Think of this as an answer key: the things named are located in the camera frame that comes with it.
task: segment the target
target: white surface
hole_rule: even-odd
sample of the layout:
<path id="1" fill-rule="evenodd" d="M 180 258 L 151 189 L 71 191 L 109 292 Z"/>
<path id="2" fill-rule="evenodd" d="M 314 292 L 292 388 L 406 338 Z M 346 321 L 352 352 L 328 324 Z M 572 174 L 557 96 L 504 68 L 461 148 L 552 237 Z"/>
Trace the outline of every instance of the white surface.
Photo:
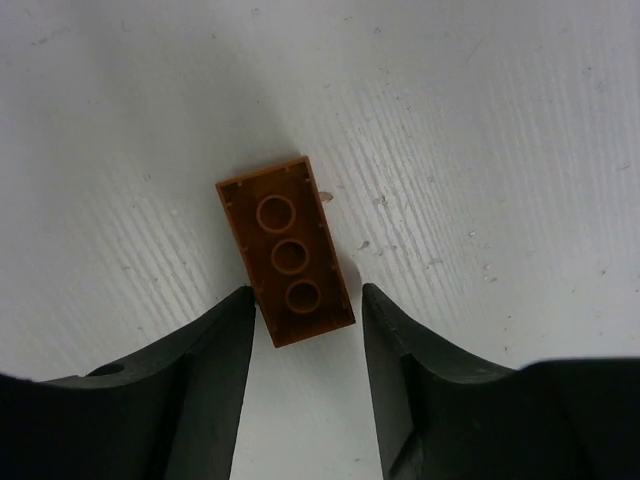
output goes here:
<path id="1" fill-rule="evenodd" d="M 339 250 L 435 331 L 509 366 L 637 354 L 639 9 L 3 1 L 0 368 L 196 318 L 247 279 L 215 182 L 298 152 Z M 378 462 L 360 324 L 275 350 L 259 319 L 233 478 Z"/>

